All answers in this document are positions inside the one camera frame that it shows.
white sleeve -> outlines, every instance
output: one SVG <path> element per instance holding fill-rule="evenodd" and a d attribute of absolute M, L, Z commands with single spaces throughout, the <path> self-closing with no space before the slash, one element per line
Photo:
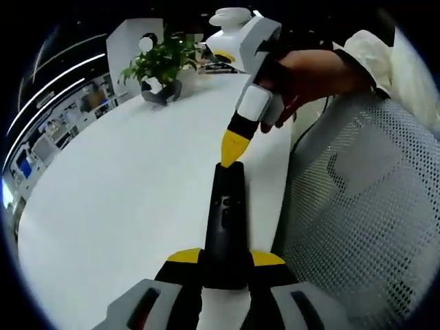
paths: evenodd
<path fill-rule="evenodd" d="M 389 47 L 374 34 L 361 30 L 344 47 L 346 53 L 369 73 L 376 89 L 402 104 L 436 138 L 440 138 L 439 93 L 428 68 L 404 35 L 396 29 L 394 46 Z"/>
<path fill-rule="evenodd" d="M 374 34 L 361 30 L 349 38 L 344 47 L 334 44 L 336 49 L 351 55 L 375 81 L 375 88 L 391 95 L 392 66 L 391 51 L 382 40 Z"/>

white table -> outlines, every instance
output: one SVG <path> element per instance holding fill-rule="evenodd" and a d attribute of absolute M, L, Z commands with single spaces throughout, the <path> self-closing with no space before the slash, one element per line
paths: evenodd
<path fill-rule="evenodd" d="M 19 258 L 58 329 L 94 327 L 172 253 L 204 246 L 221 138 L 247 78 L 205 77 L 202 90 L 163 109 L 137 96 L 87 127 L 44 172 L 21 217 Z M 291 129 L 288 121 L 258 132 L 241 158 L 254 249 L 272 246 Z M 198 329 L 238 329 L 249 301 L 247 292 L 204 290 Z"/>

human hand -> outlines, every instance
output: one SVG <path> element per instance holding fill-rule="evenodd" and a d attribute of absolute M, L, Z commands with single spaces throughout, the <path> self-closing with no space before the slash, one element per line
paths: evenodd
<path fill-rule="evenodd" d="M 278 128 L 308 102 L 351 91 L 369 90 L 371 87 L 371 79 L 365 71 L 329 50 L 292 51 L 279 63 L 288 68 L 291 76 L 281 94 L 285 109 L 275 124 Z M 271 78 L 264 76 L 258 84 L 268 90 L 273 90 L 275 86 Z M 261 123 L 263 133 L 271 128 Z"/>

green leaves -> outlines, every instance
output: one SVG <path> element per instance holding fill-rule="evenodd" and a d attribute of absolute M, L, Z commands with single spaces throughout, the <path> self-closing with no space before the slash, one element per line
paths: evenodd
<path fill-rule="evenodd" d="M 185 39 L 181 32 L 170 33 L 165 27 L 164 41 L 130 61 L 129 67 L 122 70 L 121 78 L 126 84 L 129 78 L 135 78 L 141 83 L 145 77 L 154 77 L 161 85 L 167 85 L 176 79 L 185 65 L 197 70 L 196 53 L 194 42 Z"/>

yellow part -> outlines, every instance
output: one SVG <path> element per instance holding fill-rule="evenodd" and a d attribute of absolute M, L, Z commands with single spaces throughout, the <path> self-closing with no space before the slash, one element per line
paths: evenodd
<path fill-rule="evenodd" d="M 227 129 L 221 143 L 222 167 L 231 166 L 245 152 L 249 142 L 247 138 Z"/>
<path fill-rule="evenodd" d="M 235 62 L 235 58 L 232 55 L 228 54 L 227 52 L 224 52 L 223 50 L 214 51 L 214 55 L 220 55 L 226 57 L 231 62 Z"/>
<path fill-rule="evenodd" d="M 170 256 L 167 261 L 174 261 L 175 263 L 197 263 L 199 260 L 200 249 L 189 249 L 178 251 Z"/>
<path fill-rule="evenodd" d="M 251 250 L 254 266 L 284 265 L 285 262 L 273 253 Z"/>

